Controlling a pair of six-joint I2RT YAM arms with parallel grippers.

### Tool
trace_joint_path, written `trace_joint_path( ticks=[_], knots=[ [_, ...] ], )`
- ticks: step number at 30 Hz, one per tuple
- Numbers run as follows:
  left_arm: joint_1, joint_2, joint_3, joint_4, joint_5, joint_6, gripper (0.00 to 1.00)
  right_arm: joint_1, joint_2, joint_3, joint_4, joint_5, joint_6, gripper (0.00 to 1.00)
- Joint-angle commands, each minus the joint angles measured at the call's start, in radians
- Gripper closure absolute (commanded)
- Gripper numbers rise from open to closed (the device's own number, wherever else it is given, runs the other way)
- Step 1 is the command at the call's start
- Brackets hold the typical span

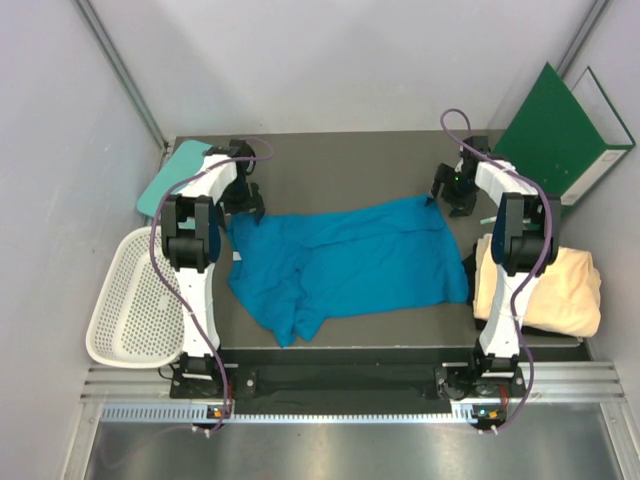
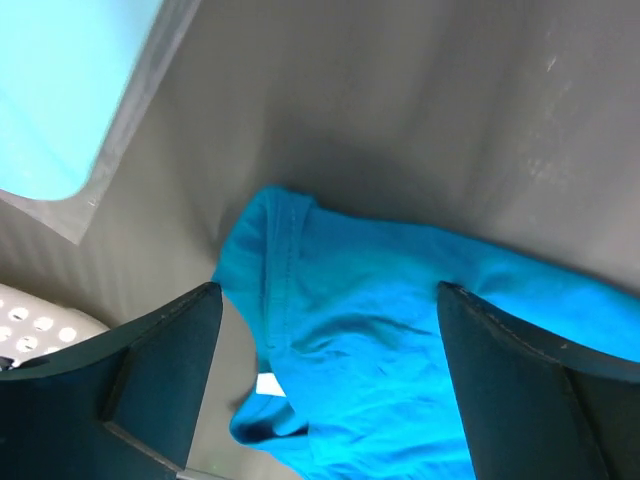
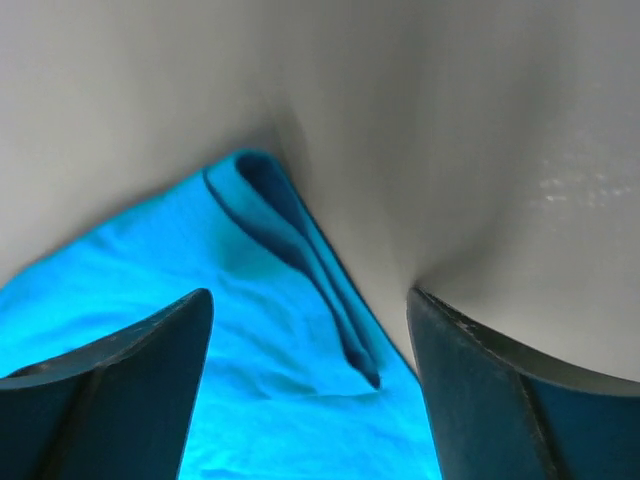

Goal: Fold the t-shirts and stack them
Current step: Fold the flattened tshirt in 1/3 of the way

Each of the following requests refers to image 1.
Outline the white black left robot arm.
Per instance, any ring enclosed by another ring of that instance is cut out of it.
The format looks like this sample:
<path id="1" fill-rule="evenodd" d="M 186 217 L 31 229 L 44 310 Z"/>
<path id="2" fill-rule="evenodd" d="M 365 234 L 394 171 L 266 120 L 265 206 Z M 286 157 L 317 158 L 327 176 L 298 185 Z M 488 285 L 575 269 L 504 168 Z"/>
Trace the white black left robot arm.
<path id="1" fill-rule="evenodd" d="M 213 276 L 225 219 L 246 214 L 259 224 L 266 208 L 257 183 L 247 178 L 262 160 L 246 138 L 204 152 L 200 169 L 170 186 L 159 201 L 149 243 L 155 273 L 182 307 L 182 351 L 173 368 L 174 398 L 230 403 L 213 306 Z"/>

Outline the blue t shirt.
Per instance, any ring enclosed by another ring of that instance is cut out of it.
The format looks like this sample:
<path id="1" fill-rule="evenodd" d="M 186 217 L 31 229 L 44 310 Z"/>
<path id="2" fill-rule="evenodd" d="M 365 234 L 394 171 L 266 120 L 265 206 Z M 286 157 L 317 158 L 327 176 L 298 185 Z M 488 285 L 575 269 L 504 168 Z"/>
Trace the blue t shirt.
<path id="1" fill-rule="evenodd" d="M 281 347 L 328 318 L 466 302 L 468 280 L 437 204 L 421 196 L 350 212 L 238 215 L 228 283 Z"/>

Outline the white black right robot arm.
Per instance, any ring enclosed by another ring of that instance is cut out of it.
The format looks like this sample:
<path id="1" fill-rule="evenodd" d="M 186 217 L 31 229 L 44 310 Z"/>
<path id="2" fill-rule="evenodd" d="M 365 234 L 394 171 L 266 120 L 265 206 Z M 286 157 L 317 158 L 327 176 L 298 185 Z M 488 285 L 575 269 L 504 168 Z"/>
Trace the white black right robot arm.
<path id="1" fill-rule="evenodd" d="M 480 191 L 495 203 L 490 251 L 496 287 L 489 318 L 469 363 L 441 369 L 441 395 L 454 401 L 522 385 L 522 323 L 539 277 L 558 255 L 554 237 L 559 232 L 560 207 L 557 196 L 546 196 L 511 163 L 492 155 L 485 136 L 465 138 L 459 157 L 455 167 L 438 166 L 426 203 L 444 200 L 451 205 L 453 217 L 469 215 Z"/>

